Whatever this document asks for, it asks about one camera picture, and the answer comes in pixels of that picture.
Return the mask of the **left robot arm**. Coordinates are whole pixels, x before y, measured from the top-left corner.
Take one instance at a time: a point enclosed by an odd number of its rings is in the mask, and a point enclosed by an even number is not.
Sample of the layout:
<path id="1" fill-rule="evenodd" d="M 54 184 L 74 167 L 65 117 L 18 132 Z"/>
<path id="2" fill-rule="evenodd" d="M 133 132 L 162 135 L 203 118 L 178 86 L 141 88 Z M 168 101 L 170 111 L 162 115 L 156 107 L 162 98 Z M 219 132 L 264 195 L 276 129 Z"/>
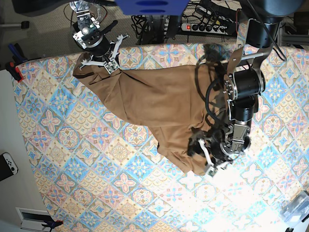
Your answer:
<path id="1" fill-rule="evenodd" d="M 262 62 L 270 55 L 279 23 L 247 19 L 239 24 L 237 49 L 228 65 L 208 87 L 204 102 L 208 115 L 214 119 L 210 131 L 198 131 L 189 139 L 188 154 L 206 158 L 205 174 L 213 177 L 224 170 L 251 145 L 249 134 L 253 115 L 258 112 L 258 96 L 265 91 Z M 226 116 L 219 118 L 210 109 L 210 93 L 219 88 L 224 94 Z"/>

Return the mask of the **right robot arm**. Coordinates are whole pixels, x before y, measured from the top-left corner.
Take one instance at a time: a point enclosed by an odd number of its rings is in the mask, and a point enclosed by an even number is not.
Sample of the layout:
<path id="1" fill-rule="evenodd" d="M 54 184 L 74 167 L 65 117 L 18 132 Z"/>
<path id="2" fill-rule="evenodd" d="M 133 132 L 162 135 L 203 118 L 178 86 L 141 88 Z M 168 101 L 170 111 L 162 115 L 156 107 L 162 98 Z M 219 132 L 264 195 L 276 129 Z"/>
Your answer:
<path id="1" fill-rule="evenodd" d="M 111 74 L 120 68 L 116 60 L 119 55 L 118 50 L 123 40 L 129 35 L 120 34 L 115 42 L 106 38 L 106 34 L 118 24 L 118 21 L 114 20 L 106 28 L 100 27 L 101 22 L 105 19 L 101 10 L 109 3 L 111 2 L 99 3 L 94 0 L 70 2 L 70 7 L 77 16 L 77 21 L 71 25 L 72 37 L 79 47 L 89 53 L 89 56 L 81 61 L 80 69 L 94 65 L 104 67 L 107 73 Z"/>

